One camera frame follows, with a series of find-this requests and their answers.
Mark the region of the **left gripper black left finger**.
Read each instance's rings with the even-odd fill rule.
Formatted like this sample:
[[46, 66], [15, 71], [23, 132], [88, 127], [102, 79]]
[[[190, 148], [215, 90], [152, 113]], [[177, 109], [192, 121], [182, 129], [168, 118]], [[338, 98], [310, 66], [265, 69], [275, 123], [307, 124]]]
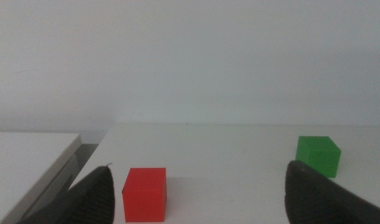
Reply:
[[111, 224], [115, 216], [115, 191], [109, 167], [100, 166], [27, 218], [24, 224]]

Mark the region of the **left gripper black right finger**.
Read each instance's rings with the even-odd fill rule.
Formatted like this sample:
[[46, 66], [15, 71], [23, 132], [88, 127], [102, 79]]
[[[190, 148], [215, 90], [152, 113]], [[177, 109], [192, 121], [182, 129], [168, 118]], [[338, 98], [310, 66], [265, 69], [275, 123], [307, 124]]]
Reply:
[[302, 161], [290, 161], [285, 176], [290, 223], [380, 223], [380, 208], [344, 189]]

